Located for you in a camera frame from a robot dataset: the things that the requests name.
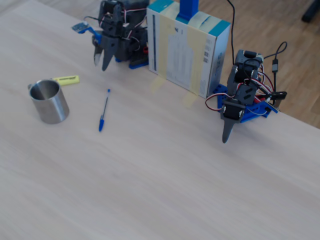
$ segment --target red wire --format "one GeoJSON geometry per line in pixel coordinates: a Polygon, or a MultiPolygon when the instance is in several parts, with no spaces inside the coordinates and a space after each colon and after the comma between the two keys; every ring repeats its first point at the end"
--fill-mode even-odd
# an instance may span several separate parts
{"type": "Polygon", "coordinates": [[[254,79],[254,78],[251,78],[250,80],[258,83],[258,85],[262,85],[267,92],[270,92],[270,90],[268,89],[268,87],[267,87],[266,85],[264,85],[262,82],[258,81],[257,79],[254,79]]]}
{"type": "Polygon", "coordinates": [[[265,74],[264,72],[260,72],[260,71],[258,71],[258,73],[262,74],[263,76],[265,76],[265,77],[268,79],[268,81],[269,81],[269,83],[270,83],[270,85],[271,85],[271,88],[272,88],[272,92],[274,92],[274,91],[275,91],[274,85],[272,84],[272,81],[270,80],[270,78],[268,77],[268,75],[265,74]]]}
{"type": "Polygon", "coordinates": [[[205,102],[204,102],[205,105],[206,105],[206,107],[207,107],[208,109],[210,109],[210,110],[212,110],[212,111],[216,111],[216,112],[221,110],[221,108],[212,108],[212,107],[208,106],[208,104],[207,104],[207,101],[208,101],[208,100],[212,99],[212,98],[215,97],[215,96],[219,96],[219,95],[225,95],[225,96],[227,96],[227,97],[229,97],[229,98],[234,98],[234,97],[235,97],[235,95],[229,96],[228,94],[226,94],[226,93],[224,93],[224,92],[212,94],[212,95],[209,96],[209,97],[205,100],[205,102]]]}

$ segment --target yellow highlighter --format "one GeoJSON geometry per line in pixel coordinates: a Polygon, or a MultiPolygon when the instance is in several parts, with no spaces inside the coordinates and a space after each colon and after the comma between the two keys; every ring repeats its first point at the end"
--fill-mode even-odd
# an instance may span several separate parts
{"type": "Polygon", "coordinates": [[[53,80],[57,81],[61,86],[69,84],[78,84],[80,82],[78,75],[54,77],[53,80]]]}

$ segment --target wire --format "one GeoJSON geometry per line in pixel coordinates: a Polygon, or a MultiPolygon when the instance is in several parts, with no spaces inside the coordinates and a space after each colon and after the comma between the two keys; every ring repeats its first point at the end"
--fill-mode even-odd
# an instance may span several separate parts
{"type": "Polygon", "coordinates": [[[231,48],[232,48],[232,65],[235,65],[234,25],[235,25],[236,9],[235,9],[235,6],[231,3],[230,0],[227,0],[227,2],[231,5],[231,7],[233,9],[232,27],[231,27],[231,48]]]}
{"type": "Polygon", "coordinates": [[[273,82],[274,82],[274,91],[276,91],[276,86],[277,86],[277,73],[273,73],[273,82]]]}
{"type": "MultiPolygon", "coordinates": [[[[147,16],[144,16],[143,20],[141,22],[139,22],[137,25],[134,26],[133,29],[136,29],[137,27],[139,27],[141,24],[144,23],[144,21],[146,20],[147,16]]],[[[132,34],[132,30],[129,32],[128,36],[126,37],[127,39],[129,39],[131,37],[132,34]]]]}
{"type": "Polygon", "coordinates": [[[255,115],[259,115],[259,116],[263,116],[263,115],[265,115],[265,114],[267,113],[267,111],[265,111],[265,113],[262,113],[262,114],[256,113],[256,112],[254,112],[254,111],[251,111],[249,108],[247,108],[247,110],[248,110],[249,112],[251,112],[251,113],[253,113],[253,114],[255,114],[255,115]]]}
{"type": "Polygon", "coordinates": [[[261,100],[259,98],[257,98],[256,96],[254,97],[259,103],[261,102],[261,100]]]}
{"type": "Polygon", "coordinates": [[[275,56],[274,59],[277,59],[278,54],[283,53],[287,49],[287,46],[288,46],[288,43],[286,41],[282,42],[274,54],[265,56],[264,59],[270,58],[272,56],[275,56]],[[281,51],[279,51],[283,44],[285,44],[284,48],[281,51]]]}
{"type": "Polygon", "coordinates": [[[270,89],[268,89],[268,87],[266,85],[264,85],[262,82],[258,81],[257,79],[253,79],[251,78],[250,81],[255,82],[256,84],[258,84],[259,86],[261,86],[265,91],[267,91],[268,94],[271,94],[272,92],[270,91],[270,89]]]}
{"type": "Polygon", "coordinates": [[[138,42],[139,46],[138,46],[138,48],[136,50],[134,50],[134,51],[138,51],[140,49],[140,41],[137,38],[135,38],[134,36],[131,36],[130,38],[134,39],[134,40],[136,40],[138,42]]]}
{"type": "Polygon", "coordinates": [[[104,22],[104,17],[102,19],[100,19],[100,18],[96,18],[96,17],[93,17],[93,16],[85,16],[83,18],[83,20],[85,21],[86,19],[94,19],[94,20],[97,20],[98,22],[104,22]]]}
{"type": "Polygon", "coordinates": [[[99,23],[99,27],[100,27],[100,28],[102,28],[102,23],[103,23],[104,20],[105,20],[105,15],[102,17],[102,20],[101,20],[100,23],[99,23]]]}
{"type": "Polygon", "coordinates": [[[129,10],[123,10],[122,12],[124,13],[123,14],[123,17],[124,17],[124,23],[126,24],[127,23],[127,13],[129,12],[138,12],[138,11],[143,11],[143,10],[146,10],[146,8],[136,8],[136,9],[129,9],[129,10]]]}
{"type": "Polygon", "coordinates": [[[260,72],[260,71],[258,71],[258,74],[259,74],[259,75],[263,75],[263,76],[265,76],[265,77],[268,79],[268,81],[269,81],[269,83],[270,83],[270,85],[271,85],[271,88],[272,88],[272,92],[274,92],[274,91],[275,91],[274,85],[272,84],[272,81],[270,80],[270,78],[268,77],[268,75],[265,74],[264,72],[260,72]]]}
{"type": "Polygon", "coordinates": [[[224,92],[220,92],[220,93],[215,93],[215,94],[212,94],[211,96],[208,96],[208,98],[205,100],[205,105],[206,105],[206,107],[208,108],[208,109],[210,109],[210,110],[212,110],[212,111],[220,111],[221,110],[221,108],[212,108],[212,107],[210,107],[210,106],[208,106],[208,104],[207,104],[207,101],[208,100],[210,100],[210,99],[212,99],[213,97],[216,97],[216,96],[219,96],[219,95],[225,95],[225,96],[227,96],[227,97],[229,97],[229,98],[234,98],[235,97],[235,95],[233,95],[233,96],[229,96],[228,94],[226,94],[226,93],[224,93],[224,92]]]}
{"type": "Polygon", "coordinates": [[[245,66],[249,66],[248,64],[246,64],[246,63],[249,62],[249,61],[255,61],[255,62],[259,63],[259,65],[261,64],[261,61],[259,61],[258,59],[255,59],[255,58],[248,58],[247,60],[245,60],[245,61],[243,62],[243,71],[244,71],[244,74],[245,74],[245,76],[246,76],[248,79],[251,79],[251,76],[249,76],[248,73],[247,73],[246,70],[245,70],[245,66]]]}
{"type": "Polygon", "coordinates": [[[260,69],[261,69],[261,71],[262,71],[262,73],[263,73],[263,75],[262,75],[262,83],[264,84],[264,83],[265,83],[265,75],[264,75],[264,73],[265,73],[265,67],[264,67],[263,64],[261,64],[260,69]]]}

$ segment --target blue pen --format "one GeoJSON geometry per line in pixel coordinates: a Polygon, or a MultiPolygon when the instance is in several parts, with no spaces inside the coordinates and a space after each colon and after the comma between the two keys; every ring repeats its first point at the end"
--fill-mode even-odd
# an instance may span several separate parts
{"type": "Polygon", "coordinates": [[[109,95],[110,95],[110,89],[108,89],[108,94],[106,95],[103,114],[101,115],[101,118],[100,118],[99,132],[101,132],[102,128],[104,127],[104,123],[105,123],[104,117],[105,117],[105,112],[106,112],[106,107],[107,107],[107,102],[108,102],[109,95]]]}

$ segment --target stainless steel mug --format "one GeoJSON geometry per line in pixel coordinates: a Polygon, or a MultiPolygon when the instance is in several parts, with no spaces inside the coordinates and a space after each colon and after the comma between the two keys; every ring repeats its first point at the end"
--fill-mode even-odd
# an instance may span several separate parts
{"type": "Polygon", "coordinates": [[[59,83],[44,79],[30,84],[28,89],[42,121],[58,124],[67,118],[69,107],[59,83]]]}

